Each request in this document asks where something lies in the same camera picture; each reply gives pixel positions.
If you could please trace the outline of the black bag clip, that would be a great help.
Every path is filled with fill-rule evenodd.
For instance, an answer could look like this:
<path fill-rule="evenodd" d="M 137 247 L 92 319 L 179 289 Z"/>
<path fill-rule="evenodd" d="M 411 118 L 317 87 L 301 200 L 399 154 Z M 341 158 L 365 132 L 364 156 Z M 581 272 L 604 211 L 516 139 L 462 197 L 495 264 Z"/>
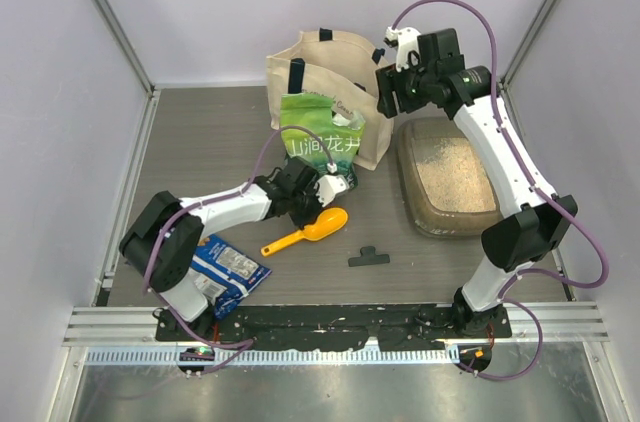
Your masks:
<path fill-rule="evenodd" d="M 378 253 L 374 246 L 365 246 L 360 248 L 360 255 L 356 257 L 350 257 L 348 259 L 349 267 L 366 267 L 383 265 L 390 263 L 390 256 L 388 254 Z"/>

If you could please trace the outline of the yellow plastic scoop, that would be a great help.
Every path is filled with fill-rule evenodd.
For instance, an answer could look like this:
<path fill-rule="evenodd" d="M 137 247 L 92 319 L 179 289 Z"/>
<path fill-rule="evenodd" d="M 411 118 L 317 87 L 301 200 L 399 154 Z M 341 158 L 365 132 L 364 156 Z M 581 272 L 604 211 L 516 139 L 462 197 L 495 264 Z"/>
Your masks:
<path fill-rule="evenodd" d="M 339 207 L 328 208 L 317 217 L 315 222 L 262 247 L 261 254 L 269 257 L 303 240 L 320 241 L 342 229 L 348 220 L 349 215 L 346 210 Z"/>

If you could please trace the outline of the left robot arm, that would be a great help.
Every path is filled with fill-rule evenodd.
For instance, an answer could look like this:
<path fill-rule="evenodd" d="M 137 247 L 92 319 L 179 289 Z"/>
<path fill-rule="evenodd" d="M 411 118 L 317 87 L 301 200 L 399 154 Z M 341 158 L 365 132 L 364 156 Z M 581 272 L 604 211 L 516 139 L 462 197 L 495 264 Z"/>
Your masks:
<path fill-rule="evenodd" d="M 222 317 L 222 308 L 217 305 L 221 298 L 209 299 L 197 283 L 219 272 L 197 249 L 220 231 L 282 215 L 302 229 L 347 189 L 335 167 L 322 175 L 294 157 L 272 174 L 255 176 L 229 191 L 183 199 L 162 191 L 131 225 L 119 252 L 143 276 L 145 287 L 165 301 L 179 330 L 200 341 Z"/>

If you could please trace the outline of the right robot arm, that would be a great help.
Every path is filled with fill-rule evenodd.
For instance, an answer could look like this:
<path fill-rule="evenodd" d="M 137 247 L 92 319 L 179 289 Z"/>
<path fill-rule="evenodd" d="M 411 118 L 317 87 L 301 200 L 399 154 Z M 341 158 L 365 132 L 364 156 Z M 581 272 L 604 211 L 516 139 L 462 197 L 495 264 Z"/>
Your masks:
<path fill-rule="evenodd" d="M 387 118 L 429 103 L 442 109 L 479 156 L 497 197 L 501 220 L 481 234 L 483 259 L 452 304 L 450 327 L 465 337 L 483 330 L 507 285 L 555 249 L 566 234 L 572 196 L 558 196 L 514 132 L 497 84 L 484 66 L 467 67 L 454 29 L 429 34 L 389 27 L 394 64 L 376 72 L 378 111 Z"/>

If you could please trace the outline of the green cat litter bag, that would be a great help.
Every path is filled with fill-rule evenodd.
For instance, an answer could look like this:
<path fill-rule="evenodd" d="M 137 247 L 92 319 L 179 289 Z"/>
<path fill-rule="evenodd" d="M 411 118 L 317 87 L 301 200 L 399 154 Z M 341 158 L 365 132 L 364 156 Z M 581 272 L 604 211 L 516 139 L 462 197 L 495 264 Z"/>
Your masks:
<path fill-rule="evenodd" d="M 339 109 L 333 99 L 322 95 L 300 93 L 281 98 L 280 125 L 300 126 L 315 135 L 296 129 L 284 130 L 281 136 L 287 155 L 301 157 L 321 175 L 326 175 L 329 158 L 324 148 L 327 148 L 350 190 L 358 185 L 354 159 L 362 145 L 365 124 L 358 111 L 348 114 Z"/>

